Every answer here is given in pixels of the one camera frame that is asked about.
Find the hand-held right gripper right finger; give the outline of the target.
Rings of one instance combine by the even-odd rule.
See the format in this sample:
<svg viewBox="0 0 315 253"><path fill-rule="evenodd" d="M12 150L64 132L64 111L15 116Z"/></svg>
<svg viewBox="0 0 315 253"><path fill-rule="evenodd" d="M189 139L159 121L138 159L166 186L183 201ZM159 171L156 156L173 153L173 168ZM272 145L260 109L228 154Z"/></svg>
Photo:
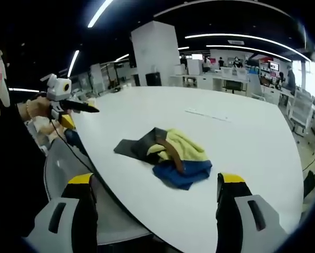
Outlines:
<svg viewBox="0 0 315 253"><path fill-rule="evenodd" d="M235 174L217 175L216 252L275 252L287 238L276 210Z"/></svg>

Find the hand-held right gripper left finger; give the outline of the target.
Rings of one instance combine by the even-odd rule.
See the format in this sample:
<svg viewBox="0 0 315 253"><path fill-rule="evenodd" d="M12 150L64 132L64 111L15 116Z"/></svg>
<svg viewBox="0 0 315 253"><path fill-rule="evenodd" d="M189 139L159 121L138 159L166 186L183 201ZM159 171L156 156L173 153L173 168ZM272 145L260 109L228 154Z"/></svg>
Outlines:
<svg viewBox="0 0 315 253"><path fill-rule="evenodd" d="M38 213L27 243L34 252L97 252L93 173L72 178L60 197Z"/></svg>

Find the person's left hand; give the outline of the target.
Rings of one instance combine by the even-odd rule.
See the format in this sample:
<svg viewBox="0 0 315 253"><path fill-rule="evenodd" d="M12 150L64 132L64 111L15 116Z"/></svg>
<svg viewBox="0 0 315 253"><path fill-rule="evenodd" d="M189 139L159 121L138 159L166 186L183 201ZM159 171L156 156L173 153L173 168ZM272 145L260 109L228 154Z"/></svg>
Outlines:
<svg viewBox="0 0 315 253"><path fill-rule="evenodd" d="M30 118L37 116L48 118L51 115L50 101L41 96L34 100L28 100L26 102L26 111Z"/></svg>

